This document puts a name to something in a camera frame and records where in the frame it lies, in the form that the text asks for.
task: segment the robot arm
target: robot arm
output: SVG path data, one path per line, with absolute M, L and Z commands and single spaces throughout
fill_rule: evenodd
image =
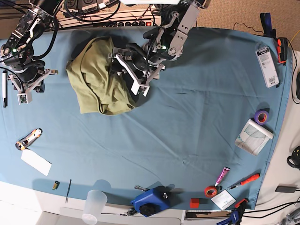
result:
M 45 62 L 44 57 L 34 57 L 32 42 L 39 38 L 46 27 L 53 21 L 58 26 L 55 17 L 62 0 L 30 0 L 29 9 L 20 19 L 15 31 L 0 49 L 0 63 L 15 72 L 10 75 L 14 87 L 19 91 L 19 103 L 31 101 L 31 91 L 44 92 Z
M 165 69 L 163 62 L 182 55 L 188 32 L 201 8 L 207 8 L 209 3 L 209 0 L 183 0 L 178 5 L 156 5 L 153 13 L 161 16 L 161 25 L 144 33 L 143 37 L 149 41 L 143 47 L 130 43 L 126 49 L 114 48 L 109 55 L 110 73 L 129 73 L 134 80 L 131 91 L 146 96 L 149 82 Z

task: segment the blue tablecloth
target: blue tablecloth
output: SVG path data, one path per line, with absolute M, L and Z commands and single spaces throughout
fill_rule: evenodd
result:
M 191 197 L 206 198 L 224 166 L 230 172 L 226 188 L 253 174 L 260 179 L 233 189 L 239 201 L 249 198 L 253 209 L 285 115 L 292 76 L 292 55 L 279 64 L 271 38 L 249 33 L 196 28 L 184 45 L 183 55 L 166 63 L 160 79 L 150 83 L 140 107 L 118 116 L 79 113 L 66 63 L 89 40 L 111 35 L 115 46 L 145 43 L 147 28 L 106 28 L 60 31 L 45 57 L 46 68 L 59 70 L 45 80 L 45 92 L 33 93 L 29 105 L 18 105 L 9 85 L 8 107 L 0 109 L 0 180 L 55 195 L 86 199 L 91 189 L 107 193 L 108 202 L 130 205 L 141 192 L 134 185 L 173 188 L 175 209 L 189 209 Z M 35 55 L 48 47 L 52 34 L 34 42 Z M 266 88 L 255 55 L 264 43 L 272 50 L 279 88 Z M 236 147 L 234 141 L 256 110 L 270 108 L 266 127 L 274 132 L 258 156 Z M 35 128 L 43 134 L 30 149 L 52 163 L 46 177 L 23 162 L 15 142 Z M 53 191 L 54 181 L 60 186 Z M 199 209 L 217 210 L 211 200 Z

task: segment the plastic cup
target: plastic cup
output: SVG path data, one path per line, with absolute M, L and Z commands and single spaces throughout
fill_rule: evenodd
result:
M 86 224 L 95 225 L 98 222 L 97 217 L 101 215 L 106 203 L 107 196 L 102 191 L 89 191 L 82 214 L 82 220 Z

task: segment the pink tube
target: pink tube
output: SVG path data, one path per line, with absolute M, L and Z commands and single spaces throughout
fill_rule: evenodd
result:
M 220 174 L 220 176 L 218 177 L 215 187 L 221 183 L 221 181 L 223 180 L 223 178 L 225 177 L 225 175 L 228 173 L 230 169 L 228 167 L 224 167 L 222 173 Z

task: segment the orange screwdriver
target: orange screwdriver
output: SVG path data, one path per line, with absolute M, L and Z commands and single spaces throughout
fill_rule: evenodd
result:
M 260 174 L 257 173 L 257 174 L 255 174 L 255 175 L 249 177 L 248 179 L 243 180 L 243 181 L 241 181 L 240 183 L 231 186 L 231 187 L 228 188 L 227 190 L 231 190 L 231 189 L 234 189 L 234 188 L 236 188 L 236 187 L 238 187 L 238 186 L 241 186 L 241 185 L 247 184 L 247 183 L 249 183 L 249 182 L 252 182 L 252 181 L 254 181 L 254 180 L 257 180 L 259 177 L 260 177 Z

